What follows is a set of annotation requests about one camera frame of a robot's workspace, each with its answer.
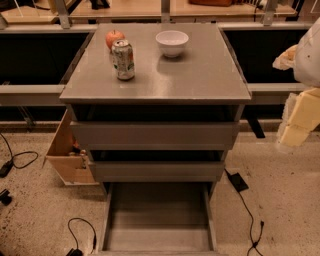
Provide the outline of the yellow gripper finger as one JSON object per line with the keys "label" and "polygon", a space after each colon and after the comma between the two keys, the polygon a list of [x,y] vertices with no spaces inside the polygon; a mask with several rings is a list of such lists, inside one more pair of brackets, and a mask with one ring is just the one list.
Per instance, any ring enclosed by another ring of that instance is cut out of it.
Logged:
{"label": "yellow gripper finger", "polygon": [[277,132],[278,147],[299,147],[320,124],[320,88],[290,93]]}

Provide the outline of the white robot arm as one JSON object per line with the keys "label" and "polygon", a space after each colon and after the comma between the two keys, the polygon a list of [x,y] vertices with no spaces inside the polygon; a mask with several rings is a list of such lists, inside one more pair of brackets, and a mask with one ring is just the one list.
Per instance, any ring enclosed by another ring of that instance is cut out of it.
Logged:
{"label": "white robot arm", "polygon": [[277,147],[289,151],[301,146],[320,124],[320,18],[272,66],[279,70],[292,68],[294,79],[307,86],[298,95],[290,93],[285,103]]}

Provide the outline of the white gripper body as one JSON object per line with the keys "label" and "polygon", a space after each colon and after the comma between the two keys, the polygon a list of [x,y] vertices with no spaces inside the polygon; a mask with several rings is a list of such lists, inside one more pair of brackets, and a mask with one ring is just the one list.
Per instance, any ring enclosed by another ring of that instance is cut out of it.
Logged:
{"label": "white gripper body", "polygon": [[293,45],[281,53],[273,62],[272,67],[278,70],[292,69],[295,64],[297,45]]}

